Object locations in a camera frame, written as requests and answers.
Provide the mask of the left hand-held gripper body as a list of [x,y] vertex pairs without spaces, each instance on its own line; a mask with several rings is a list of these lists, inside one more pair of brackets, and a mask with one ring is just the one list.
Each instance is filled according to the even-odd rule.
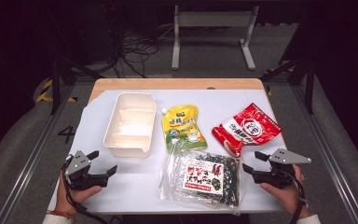
[[103,178],[102,174],[89,173],[91,161],[81,150],[69,156],[63,167],[63,176],[70,189],[85,190],[93,186],[107,186],[108,179]]

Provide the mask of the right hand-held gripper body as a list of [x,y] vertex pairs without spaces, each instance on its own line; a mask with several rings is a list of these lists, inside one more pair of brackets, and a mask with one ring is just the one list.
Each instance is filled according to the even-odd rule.
[[269,155],[270,170],[255,171],[253,174],[256,184],[268,183],[275,188],[283,189],[290,186],[296,172],[294,164],[311,163],[311,158],[304,157],[292,151],[278,148],[273,154]]

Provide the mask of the red white snack packet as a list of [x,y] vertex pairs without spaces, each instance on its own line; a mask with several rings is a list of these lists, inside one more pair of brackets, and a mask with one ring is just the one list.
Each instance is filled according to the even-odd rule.
[[231,156],[238,158],[244,146],[266,144],[281,131],[276,121],[251,103],[240,113],[213,127],[212,134]]

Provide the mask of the clear bag of dried seaweed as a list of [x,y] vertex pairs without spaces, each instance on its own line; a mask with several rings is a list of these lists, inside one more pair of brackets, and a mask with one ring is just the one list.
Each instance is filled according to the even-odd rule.
[[162,171],[160,198],[236,209],[245,192],[242,183],[239,159],[181,150],[168,156]]

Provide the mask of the white plastic divided bin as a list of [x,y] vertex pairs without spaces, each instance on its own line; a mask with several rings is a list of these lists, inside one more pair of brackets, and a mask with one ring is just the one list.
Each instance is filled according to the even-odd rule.
[[157,105],[151,93],[120,93],[109,120],[103,144],[116,157],[148,157],[156,110]]

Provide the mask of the person's right hand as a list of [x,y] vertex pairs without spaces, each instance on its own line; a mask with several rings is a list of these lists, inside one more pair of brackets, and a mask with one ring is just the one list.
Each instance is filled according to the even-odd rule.
[[[296,179],[302,185],[303,181],[301,178],[301,170],[297,165],[293,165],[293,168],[296,172]],[[281,204],[281,206],[291,215],[293,216],[297,210],[298,203],[300,202],[298,197],[298,188],[296,183],[292,183],[292,185],[284,188],[278,189],[271,186],[268,183],[261,183],[260,188],[265,190],[270,195],[274,196]],[[310,217],[310,211],[306,205],[303,205],[301,212],[299,214],[299,219]]]

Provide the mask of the white table mat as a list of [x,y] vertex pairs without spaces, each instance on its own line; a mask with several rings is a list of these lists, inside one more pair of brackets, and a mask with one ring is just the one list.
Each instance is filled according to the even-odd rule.
[[269,99],[263,90],[149,90],[157,104],[151,138],[150,155],[146,158],[119,158],[103,143],[119,91],[104,91],[83,110],[70,151],[86,154],[98,150],[90,172],[100,174],[117,167],[106,188],[84,205],[92,212],[115,215],[140,214],[227,214],[225,208],[202,203],[173,202],[160,198],[160,180],[167,159],[161,125],[162,110],[175,105],[196,105],[197,124],[208,143],[206,151],[226,156],[227,152],[212,135],[212,128],[256,104],[273,117]]

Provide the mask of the yellow green spout pouch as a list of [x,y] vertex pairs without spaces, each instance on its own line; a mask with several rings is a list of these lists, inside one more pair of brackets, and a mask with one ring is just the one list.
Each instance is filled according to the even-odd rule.
[[208,146],[197,124],[198,112],[196,105],[175,105],[163,111],[161,122],[169,154]]

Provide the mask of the yellow black hazard tape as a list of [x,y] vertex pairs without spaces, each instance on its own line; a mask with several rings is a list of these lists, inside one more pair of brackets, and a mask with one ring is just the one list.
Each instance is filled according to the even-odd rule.
[[36,95],[35,100],[37,102],[53,102],[51,78],[47,78],[40,84],[39,93]]

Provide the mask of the black metal stand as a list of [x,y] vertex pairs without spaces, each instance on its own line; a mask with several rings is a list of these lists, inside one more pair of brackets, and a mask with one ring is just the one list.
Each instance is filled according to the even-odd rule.
[[300,57],[284,63],[278,68],[274,69],[270,73],[267,73],[260,77],[259,79],[262,82],[268,81],[277,75],[280,75],[285,70],[293,68],[293,72],[290,74],[287,81],[292,86],[298,86],[303,78],[306,79],[305,87],[305,106],[310,114],[313,113],[312,110],[312,97],[313,97],[313,85],[315,79],[315,65],[312,58],[310,57]]
[[52,93],[53,93],[53,107],[51,114],[55,115],[58,113],[60,106],[66,98],[61,94],[61,81],[65,86],[74,86],[76,84],[76,73],[72,70],[79,70],[87,77],[94,79],[103,78],[102,75],[88,69],[85,65],[79,63],[70,47],[67,45],[65,36],[62,34],[62,29],[57,23],[50,7],[46,7],[47,18],[46,21],[51,23],[51,29],[45,35],[47,42],[49,42],[49,52],[51,54],[51,78],[52,78]]

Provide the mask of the white metal stand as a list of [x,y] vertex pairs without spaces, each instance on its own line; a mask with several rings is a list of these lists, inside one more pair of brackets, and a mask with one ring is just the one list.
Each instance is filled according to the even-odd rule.
[[255,62],[249,49],[259,6],[246,11],[181,11],[174,8],[172,70],[179,69],[180,28],[181,27],[244,27],[245,36],[239,40],[242,54],[250,71],[255,70]]

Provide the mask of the aluminium floor rail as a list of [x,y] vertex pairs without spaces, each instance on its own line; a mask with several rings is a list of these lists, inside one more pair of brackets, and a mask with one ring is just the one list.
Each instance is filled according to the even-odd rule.
[[62,88],[62,95],[59,97],[60,102],[57,106],[54,106],[54,113],[48,115],[48,120],[44,129],[37,139],[33,151],[31,152],[27,162],[24,164],[5,204],[0,211],[0,224],[7,224],[13,216],[14,210],[19,204],[21,197],[34,174],[34,170],[40,161],[42,153],[45,150],[46,142],[48,141],[51,130],[53,129],[64,108],[64,104],[67,102],[73,89],[74,86],[65,86]]
[[322,130],[317,123],[315,117],[309,113],[309,110],[304,103],[304,94],[302,93],[299,87],[293,87],[292,92],[296,97],[297,102],[301,108],[301,111],[306,117],[306,120],[310,126],[310,129],[316,138],[318,143],[319,153],[324,161],[324,164],[333,180],[333,183],[337,189],[337,192],[341,198],[341,201],[344,203],[347,212],[351,218],[353,224],[358,224],[358,202],[356,201],[352,190],[348,184],[347,178],[342,173],[341,169],[338,166],[336,159],[333,156],[333,153],[327,144],[326,139],[323,136]]

